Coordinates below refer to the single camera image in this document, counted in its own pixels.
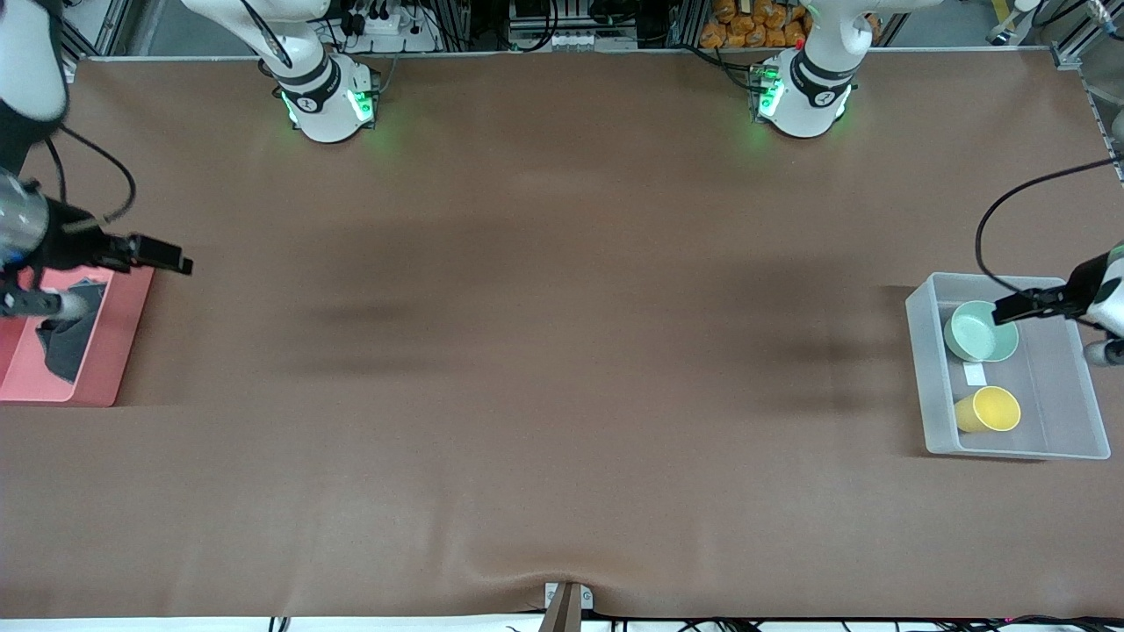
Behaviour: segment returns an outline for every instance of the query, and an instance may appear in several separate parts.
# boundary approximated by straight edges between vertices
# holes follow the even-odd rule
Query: green led light
[[[351,101],[352,109],[355,110],[355,116],[360,120],[370,120],[371,118],[371,98],[366,94],[353,90],[347,91],[347,100]]]
[[[299,125],[297,123],[297,112],[292,111],[292,102],[289,101],[289,97],[284,92],[281,92],[281,100],[284,101],[284,107],[289,110],[289,120],[291,120],[293,125]]]
[[[765,91],[761,96],[761,107],[758,114],[761,116],[772,116],[777,112],[777,105],[780,103],[780,98],[785,96],[785,83],[779,79],[773,83],[773,87]]]

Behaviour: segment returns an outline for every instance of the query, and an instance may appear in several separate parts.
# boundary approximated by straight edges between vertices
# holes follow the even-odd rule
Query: black cable
[[[726,62],[722,61],[722,53],[719,53],[717,48],[714,49],[714,54],[715,54],[716,57],[718,57],[718,64],[722,65],[722,71],[725,72],[726,76],[729,78],[729,80],[734,82],[734,85],[737,85],[738,88],[741,88],[743,90],[747,90],[750,92],[754,91],[753,87],[751,87],[749,83],[745,83],[745,82],[738,80],[736,76],[734,76],[734,71],[732,71],[729,69],[729,64],[727,64]]]
[[[673,44],[673,45],[669,46],[669,48],[682,48],[683,51],[690,51],[691,53],[695,53],[695,56],[697,56],[698,58],[703,60],[704,62],[706,62],[706,63],[708,63],[710,65],[719,66],[719,67],[723,66],[723,62],[720,62],[720,61],[711,57],[710,55],[707,55],[705,52],[703,52],[701,48],[698,48],[696,46],[691,46],[690,44]],[[727,63],[725,65],[728,66],[732,70],[740,70],[740,71],[743,71],[743,72],[749,72],[750,71],[750,66],[749,65],[744,65],[744,64],[729,64],[729,63]]]
[[[554,36],[559,31],[559,0],[551,0],[551,8],[554,10],[554,26],[551,26],[551,13],[547,11],[546,18],[543,20],[543,28],[546,29],[543,33],[543,37],[534,46],[524,51],[524,53],[534,53],[554,39]]]
[[[405,49],[406,49],[406,45],[402,44],[402,51],[405,51]],[[399,51],[399,52],[395,53],[395,60],[392,62],[390,62],[390,70],[387,71],[387,80],[379,82],[379,96],[380,97],[383,96],[383,94],[386,94],[387,90],[390,89],[390,80],[395,78],[395,69],[398,67],[398,57],[402,56],[402,51]]]
[[[518,53],[534,53],[535,51],[538,51],[543,46],[546,46],[547,44],[550,44],[551,40],[554,39],[554,36],[558,34],[558,30],[559,30],[559,3],[558,3],[558,0],[551,0],[551,9],[553,9],[553,12],[554,12],[554,25],[551,26],[551,9],[547,9],[546,15],[543,17],[543,28],[545,29],[544,33],[543,33],[543,36],[540,37],[538,42],[536,42],[535,45],[532,46],[531,48],[520,48],[518,45],[513,44],[506,37],[504,37],[504,35],[501,35],[501,31],[504,29],[504,18],[501,17],[499,19],[499,24],[497,25],[497,22],[496,22],[496,6],[497,4],[500,4],[500,2],[493,2],[492,3],[492,20],[491,20],[492,21],[492,26],[491,26],[491,30],[493,30],[496,33],[496,40],[499,42],[499,44],[502,45],[508,51],[518,52]]]
[[[422,13],[425,16],[425,19],[429,24],[432,24],[433,26],[437,27],[437,30],[439,30],[442,35],[444,35],[445,37],[452,39],[453,42],[456,42],[457,46],[471,46],[472,45],[472,40],[471,39],[463,39],[461,37],[457,37],[455,35],[453,35],[452,33],[448,33],[448,30],[446,30],[445,27],[442,26],[441,22],[436,18],[434,18],[432,15],[429,15],[429,11],[426,11],[424,7],[418,7],[418,0],[414,0],[414,9],[415,10],[420,10]]]
[[[1059,6],[1057,9],[1054,9],[1053,15],[1050,16],[1050,18],[1046,19],[1046,21],[1044,21],[1044,22],[1040,24],[1040,22],[1034,21],[1034,18],[1031,18],[1031,26],[1033,26],[1034,28],[1042,28],[1044,26],[1051,25],[1051,24],[1053,24],[1053,22],[1055,22],[1055,21],[1064,18],[1066,16],[1072,13],[1079,7],[1081,7],[1082,4],[1085,4],[1085,0],[1077,0],[1076,2],[1073,2],[1072,4],[1070,4],[1069,7],[1067,7],[1064,11],[1062,11],[1061,10],[1061,6]],[[1043,6],[1045,6],[1044,1],[1039,7],[1041,8]]]
[[[60,125],[58,129],[62,129],[71,138],[74,138],[79,143],[82,143],[87,147],[90,147],[91,150],[93,150],[94,152],[97,152],[99,155],[101,155],[101,157],[103,157],[103,159],[108,160],[109,162],[114,163],[114,166],[116,166],[118,169],[118,171],[121,172],[121,175],[125,177],[125,181],[128,183],[128,187],[129,187],[128,197],[125,198],[125,201],[121,204],[121,206],[119,206],[117,208],[117,210],[114,210],[112,213],[107,213],[106,215],[102,215],[101,216],[101,220],[103,223],[106,223],[106,224],[111,224],[114,222],[117,222],[121,217],[124,217],[125,214],[127,214],[129,211],[129,209],[133,208],[133,201],[136,200],[136,198],[137,198],[137,182],[136,182],[136,180],[133,179],[133,173],[129,172],[128,168],[125,166],[125,164],[123,164],[121,161],[119,161],[116,157],[114,157],[114,155],[110,154],[109,152],[107,152],[106,150],[102,150],[101,147],[99,147],[98,144],[94,143],[93,141],[90,141],[85,136],[82,136],[81,134],[79,134],[78,132],[74,132],[70,127],[66,127],[65,125]],[[97,218],[83,219],[81,222],[73,222],[71,224],[64,224],[63,225],[63,232],[65,232],[65,233],[80,233],[82,231],[89,231],[90,228],[97,228],[100,224],[101,223],[98,222]]]
[[[270,45],[270,51],[272,51],[273,54],[281,60],[284,67],[291,69],[292,57],[289,56],[289,52],[284,49],[284,46],[281,44],[281,39],[278,38],[275,33],[273,33],[270,25],[262,18],[261,15],[257,13],[257,11],[254,10],[253,7],[250,6],[250,2],[242,0],[242,6],[246,8],[246,12],[250,13],[250,19],[254,22],[254,26],[257,27],[257,30],[262,33],[262,37],[265,38],[265,43]]]
[[[336,37],[336,27],[332,26],[332,20],[320,18],[320,21],[328,25],[328,35],[332,36],[332,47],[336,49],[336,53],[343,53],[343,49],[339,48],[339,39]]]
[[[1008,283],[1007,281],[1000,279],[999,277],[997,277],[995,274],[995,272],[991,272],[991,270],[987,267],[987,264],[984,263],[984,228],[985,228],[985,226],[987,226],[988,220],[991,219],[991,216],[995,215],[995,211],[1003,205],[1003,202],[1007,201],[1008,199],[1010,199],[1012,197],[1016,196],[1021,191],[1030,189],[1031,187],[1034,187],[1035,184],[1041,184],[1043,182],[1049,182],[1050,180],[1057,180],[1058,178],[1064,178],[1066,175],[1072,175],[1075,173],[1081,173],[1082,171],[1089,171],[1090,169],[1096,169],[1098,166],[1105,166],[1105,165],[1108,165],[1108,164],[1113,164],[1113,163],[1115,163],[1118,160],[1120,160],[1120,156],[1115,156],[1114,155],[1113,157],[1109,157],[1109,159],[1098,160],[1098,161],[1089,162],[1089,163],[1086,163],[1086,164],[1079,164],[1077,166],[1071,166],[1069,169],[1062,169],[1061,171],[1054,171],[1053,173],[1048,173],[1045,175],[1040,175],[1040,177],[1034,178],[1032,180],[1027,180],[1026,182],[1023,182],[1022,184],[1019,184],[1019,186],[1015,187],[1014,189],[1007,191],[1006,193],[999,196],[999,199],[995,200],[995,202],[991,204],[991,206],[984,214],[984,217],[980,218],[979,226],[976,227],[976,264],[979,267],[980,271],[982,271],[985,274],[988,276],[988,278],[990,278],[996,283],[999,283],[1004,288],[1007,288],[1008,290],[1010,290],[1010,291],[1013,291],[1013,292],[1015,292],[1015,294],[1017,294],[1017,295],[1019,295],[1019,296],[1022,296],[1022,297],[1024,297],[1024,298],[1026,298],[1028,300],[1035,300],[1035,297],[1034,297],[1034,295],[1032,292],[1030,292],[1027,290],[1024,290],[1024,289],[1021,289],[1021,288],[1016,288],[1014,285]],[[1100,327],[1099,325],[1097,325],[1095,323],[1090,323],[1090,322],[1088,322],[1088,320],[1086,320],[1084,318],[1076,317],[1076,316],[1073,316],[1071,318],[1073,320],[1076,320],[1076,322],[1078,322],[1078,323],[1087,326],[1087,327],[1093,327],[1094,329],[1103,329],[1103,327]],[[992,625],[990,623],[985,623],[984,624],[984,629],[988,630],[989,632],[997,632],[998,629],[1001,628],[1003,625],[1009,625],[1009,624],[1010,624],[1009,621],[1008,622],[1003,622],[999,625]],[[980,632],[977,629],[971,629],[970,628],[969,630],[970,630],[970,632]]]
[[[58,157],[58,150],[51,138],[44,141],[47,151],[51,152],[51,160],[55,163],[55,178],[58,180],[58,201],[66,204],[66,171],[63,169],[63,159]]]

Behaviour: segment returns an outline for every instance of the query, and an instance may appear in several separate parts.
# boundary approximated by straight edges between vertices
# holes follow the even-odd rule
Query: black band
[[[308,92],[294,92],[291,90],[285,90],[284,96],[289,99],[289,102],[297,106],[297,108],[302,112],[316,114],[324,109],[324,102],[327,101],[336,90],[339,88],[339,64],[334,60],[330,61],[332,74],[328,75],[328,80],[320,84],[319,88],[314,88]]]
[[[804,69],[799,64],[800,56],[797,55],[792,57],[792,65],[789,67],[789,74],[792,76],[792,85],[797,90],[804,93],[808,98],[808,105],[814,108],[827,108],[842,97],[847,88],[851,87],[849,81],[854,73],[843,76],[843,83],[837,85],[824,85],[816,81],[816,78],[809,76],[808,73],[804,72]]]
[[[303,85],[312,81],[317,76],[320,76],[320,74],[324,73],[325,69],[328,67],[329,63],[334,63],[332,62],[332,57],[329,57],[328,55],[324,55],[323,57],[320,57],[320,63],[316,64],[315,69],[306,72],[300,76],[281,76],[280,74],[277,73],[274,73],[273,76],[274,79],[278,80],[278,83],[284,85],[285,88]]]
[[[794,58],[794,63],[804,64],[805,66],[808,67],[808,70],[813,72],[813,74],[815,74],[821,79],[826,79],[827,81],[841,81],[844,79],[851,79],[852,76],[854,76],[854,71],[859,70],[859,66],[854,66],[851,70],[844,70],[844,71],[834,71],[819,67],[815,63],[813,63],[812,60],[808,58],[808,53],[806,51],[807,49],[805,48],[798,52],[796,54],[796,57]]]

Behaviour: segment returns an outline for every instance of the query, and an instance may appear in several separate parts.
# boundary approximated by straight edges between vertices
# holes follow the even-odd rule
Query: dark towel
[[[43,343],[44,361],[47,370],[74,383],[78,370],[85,355],[85,346],[90,343],[93,322],[98,319],[101,297],[106,292],[106,283],[94,283],[82,279],[70,287],[70,291],[80,296],[90,306],[90,312],[78,320],[46,319],[36,329],[39,342]]]

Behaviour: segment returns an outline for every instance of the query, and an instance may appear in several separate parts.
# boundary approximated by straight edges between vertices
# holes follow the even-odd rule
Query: brown tablecloth
[[[140,183],[120,229],[197,272],[157,276],[118,407],[0,409],[0,615],[518,611],[558,578],[618,615],[1124,615],[1124,458],[926,455],[905,325],[997,196],[1106,155],[1048,53],[871,55],[814,141],[689,55],[402,61],[332,146],[252,63],[78,76],[72,126]],[[124,196],[61,151],[74,202]],[[1041,187],[987,254],[1066,276],[1122,210],[1109,169]],[[1124,372],[1095,380],[1118,443]]]

